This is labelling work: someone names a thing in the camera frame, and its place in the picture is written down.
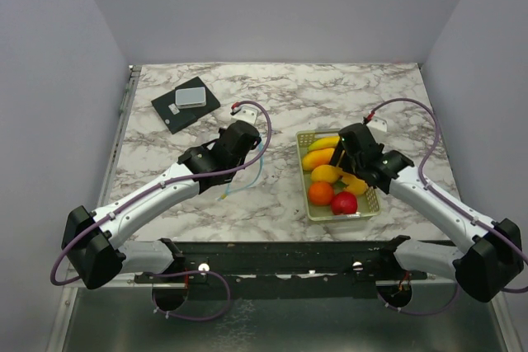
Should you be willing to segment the yellow toy lemon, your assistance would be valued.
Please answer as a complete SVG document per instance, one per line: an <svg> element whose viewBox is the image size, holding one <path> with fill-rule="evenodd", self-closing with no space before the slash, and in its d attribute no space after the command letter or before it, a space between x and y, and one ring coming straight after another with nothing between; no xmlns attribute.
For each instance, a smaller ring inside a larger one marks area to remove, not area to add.
<svg viewBox="0 0 528 352"><path fill-rule="evenodd" d="M341 175L336 167L331 165L320 165L315 167L310 175L312 182L326 182L334 184L340 179Z"/></svg>

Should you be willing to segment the clear zip top bag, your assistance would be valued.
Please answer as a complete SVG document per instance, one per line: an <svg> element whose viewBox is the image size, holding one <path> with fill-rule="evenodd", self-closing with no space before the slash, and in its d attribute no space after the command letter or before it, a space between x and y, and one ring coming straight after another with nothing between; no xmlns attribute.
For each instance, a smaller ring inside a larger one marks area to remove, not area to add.
<svg viewBox="0 0 528 352"><path fill-rule="evenodd" d="M257 162L253 163L250 167L240 171L234 179L229 182L224 189L224 192L218 197L218 201L221 202L227 199L230 195L234 195L238 192L242 192L253 187L258 183L262 170L264 160L260 157Z"/></svg>

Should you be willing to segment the orange toy orange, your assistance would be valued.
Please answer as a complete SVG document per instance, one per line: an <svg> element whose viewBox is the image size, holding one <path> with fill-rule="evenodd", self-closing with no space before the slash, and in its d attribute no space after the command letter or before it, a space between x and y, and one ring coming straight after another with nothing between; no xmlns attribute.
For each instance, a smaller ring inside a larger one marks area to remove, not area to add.
<svg viewBox="0 0 528 352"><path fill-rule="evenodd" d="M332 184L326 181L313 182L308 189L309 202L316 206L328 206L334 197Z"/></svg>

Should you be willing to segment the red toy apple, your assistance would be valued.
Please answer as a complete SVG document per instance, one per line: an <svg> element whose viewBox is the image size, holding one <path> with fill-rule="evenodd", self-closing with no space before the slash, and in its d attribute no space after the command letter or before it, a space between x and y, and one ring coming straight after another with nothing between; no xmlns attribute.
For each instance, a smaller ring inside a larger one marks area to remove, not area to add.
<svg viewBox="0 0 528 352"><path fill-rule="evenodd" d="M357 212L358 202L352 193L343 191L333 197L330 206L334 215L348 215Z"/></svg>

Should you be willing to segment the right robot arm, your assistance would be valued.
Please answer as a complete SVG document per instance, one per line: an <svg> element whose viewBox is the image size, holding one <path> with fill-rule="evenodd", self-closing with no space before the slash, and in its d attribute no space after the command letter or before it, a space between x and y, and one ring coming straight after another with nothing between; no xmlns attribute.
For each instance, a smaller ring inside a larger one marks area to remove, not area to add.
<svg viewBox="0 0 528 352"><path fill-rule="evenodd" d="M411 206L451 241L444 246L410 237L393 239L388 253L379 258L385 277L397 279L406 271L439 275L487 303L523 271L521 230L514 222L495 221L447 194L410 158L385 151L365 124L348 125L338 136L333 165Z"/></svg>

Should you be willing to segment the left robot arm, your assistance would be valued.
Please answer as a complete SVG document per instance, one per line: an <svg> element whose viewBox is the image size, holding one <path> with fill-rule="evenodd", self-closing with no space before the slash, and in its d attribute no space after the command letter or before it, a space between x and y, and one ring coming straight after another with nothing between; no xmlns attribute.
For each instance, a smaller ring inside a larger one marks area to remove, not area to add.
<svg viewBox="0 0 528 352"><path fill-rule="evenodd" d="M133 249L136 231L181 202L229 183L246 156L261 142L257 129L236 120L210 143L188 148L166 171L112 204L67 217L61 247L88 289L98 289L120 273L155 272L170 282L182 272L182 255L169 240Z"/></svg>

